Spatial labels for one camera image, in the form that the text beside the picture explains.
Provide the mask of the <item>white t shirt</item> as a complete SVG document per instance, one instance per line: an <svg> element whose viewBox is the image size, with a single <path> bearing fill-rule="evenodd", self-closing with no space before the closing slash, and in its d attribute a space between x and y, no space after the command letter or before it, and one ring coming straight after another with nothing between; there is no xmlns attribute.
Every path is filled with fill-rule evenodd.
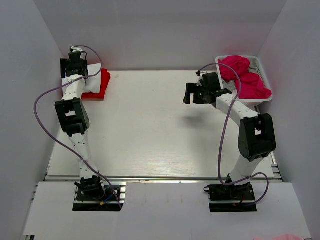
<svg viewBox="0 0 320 240"><path fill-rule="evenodd" d="M88 74L93 75L101 68L101 64L91 64L88 66ZM82 94L93 93L99 94L101 91L101 84L102 84L102 71L93 77L90 77L86 80L85 86L82 90Z"/></svg>

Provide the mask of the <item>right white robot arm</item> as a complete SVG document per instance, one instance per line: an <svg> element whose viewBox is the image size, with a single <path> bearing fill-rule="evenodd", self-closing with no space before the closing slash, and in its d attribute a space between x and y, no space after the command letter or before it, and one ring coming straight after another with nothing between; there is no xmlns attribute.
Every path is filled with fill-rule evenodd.
<svg viewBox="0 0 320 240"><path fill-rule="evenodd" d="M236 99L227 88L221 88L217 73L196 72L198 81L187 83L183 103L189 105L212 105L226 115L218 151L218 163L222 163L222 152L229 120L239 128L237 146L239 158L226 181L226 195L236 200L244 193L242 185L257 176L255 170L260 162L276 149L276 137L272 116L260 114Z"/></svg>

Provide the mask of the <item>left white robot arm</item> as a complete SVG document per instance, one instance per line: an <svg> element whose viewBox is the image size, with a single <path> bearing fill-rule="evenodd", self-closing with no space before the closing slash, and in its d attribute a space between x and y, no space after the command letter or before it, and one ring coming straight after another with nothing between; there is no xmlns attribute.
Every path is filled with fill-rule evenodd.
<svg viewBox="0 0 320 240"><path fill-rule="evenodd" d="M61 129L68 135L74 151L79 157L80 181L89 183L97 180L97 167L92 162L88 140L90 120L82 102L82 94L88 79L88 61L85 52L72 47L68 58L60 59L61 77L66 81L63 97L55 103Z"/></svg>

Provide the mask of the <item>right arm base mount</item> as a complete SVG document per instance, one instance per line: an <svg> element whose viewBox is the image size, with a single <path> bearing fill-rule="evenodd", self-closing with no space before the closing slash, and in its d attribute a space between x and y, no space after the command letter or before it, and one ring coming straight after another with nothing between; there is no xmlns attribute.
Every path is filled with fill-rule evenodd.
<svg viewBox="0 0 320 240"><path fill-rule="evenodd" d="M208 194L211 213L248 213L257 211L256 196L250 181L238 185L209 184L203 188Z"/></svg>

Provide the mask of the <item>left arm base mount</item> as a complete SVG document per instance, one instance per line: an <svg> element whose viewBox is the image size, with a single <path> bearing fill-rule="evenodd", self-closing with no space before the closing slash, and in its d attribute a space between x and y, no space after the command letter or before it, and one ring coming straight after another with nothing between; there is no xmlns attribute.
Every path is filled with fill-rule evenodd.
<svg viewBox="0 0 320 240"><path fill-rule="evenodd" d="M75 182L74 212L120 212L125 201L125 187L105 184L101 177Z"/></svg>

